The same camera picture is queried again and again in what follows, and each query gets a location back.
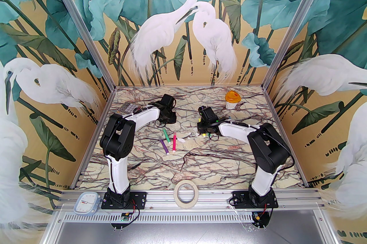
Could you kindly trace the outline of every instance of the plastic container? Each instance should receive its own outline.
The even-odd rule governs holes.
[[[226,109],[234,109],[240,101],[241,97],[237,92],[228,91],[226,94]]]

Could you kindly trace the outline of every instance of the egret beak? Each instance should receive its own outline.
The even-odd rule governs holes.
[[[360,86],[366,86],[367,87],[367,83],[363,83],[363,82],[349,82],[349,84],[360,85]]]
[[[189,9],[189,11],[187,11],[187,13],[185,14],[185,15],[183,15],[182,17],[181,17],[181,19],[180,20],[178,20],[177,22],[176,22],[176,24],[178,24],[179,22],[181,22],[183,19],[185,19],[186,17],[188,17],[190,14],[191,14],[191,12],[192,11],[194,11],[194,10],[196,10],[196,9],[198,9],[198,7],[193,7],[193,8],[191,8],[191,9]]]
[[[10,102],[10,96],[11,96],[11,84],[10,84],[10,78],[12,74],[9,74],[5,78],[5,96],[6,96],[6,114],[9,114],[9,102]]]

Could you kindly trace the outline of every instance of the marble surface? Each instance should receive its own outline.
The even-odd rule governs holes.
[[[242,100],[233,110],[225,109],[225,94],[235,90]],[[174,189],[181,180],[192,180],[199,189],[246,189],[255,176],[255,160],[249,144],[228,137],[198,135],[198,108],[211,106],[221,117],[255,125],[269,122],[275,126],[265,97],[258,86],[248,87],[150,87],[124,88],[116,93],[110,116],[126,101],[146,105],[160,100],[164,94],[176,98],[176,124],[166,125],[170,138],[177,132],[176,152],[172,142],[167,145],[169,155],[157,139],[164,134],[154,123],[135,134],[134,148],[128,156],[128,178],[131,189]],[[99,141],[80,185],[80,189],[106,189],[109,184],[107,161]],[[277,176],[275,188],[301,187],[302,181],[295,168]]]

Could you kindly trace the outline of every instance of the purple marker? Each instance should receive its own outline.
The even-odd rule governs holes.
[[[161,144],[163,145],[163,149],[164,149],[165,153],[166,153],[167,155],[169,155],[168,149],[167,149],[166,145],[164,144],[163,139],[161,139],[161,140],[160,140],[160,142],[161,142]]]

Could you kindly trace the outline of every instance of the masking tape roll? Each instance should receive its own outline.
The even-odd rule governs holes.
[[[190,185],[192,189],[194,190],[194,198],[190,202],[182,202],[181,199],[178,197],[178,191],[183,185]],[[199,197],[199,190],[198,187],[194,184],[193,181],[190,180],[182,180],[179,181],[178,184],[175,187],[175,190],[173,192],[173,197],[175,199],[176,204],[181,208],[192,208],[198,201]]]

